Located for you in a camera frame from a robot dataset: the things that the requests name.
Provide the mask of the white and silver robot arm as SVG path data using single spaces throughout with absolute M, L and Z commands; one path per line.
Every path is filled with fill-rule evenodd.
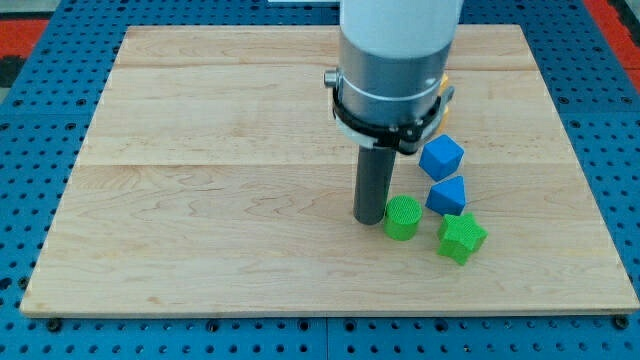
M 342 0 L 335 113 L 403 126 L 434 106 L 462 0 Z

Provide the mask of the yellow block behind arm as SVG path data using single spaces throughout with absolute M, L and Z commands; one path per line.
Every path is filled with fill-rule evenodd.
M 449 86 L 449 77 L 447 73 L 444 73 L 441 77 L 441 82 L 440 82 L 440 88 L 439 88 L 440 96 L 444 95 L 444 92 L 448 88 L 448 86 Z M 443 113 L 442 113 L 440 125 L 438 126 L 435 132 L 436 135 L 440 135 L 443 132 L 444 127 L 446 126 L 448 115 L 449 115 L 448 105 L 445 103 L 444 100 L 442 100 L 442 106 L 443 106 Z

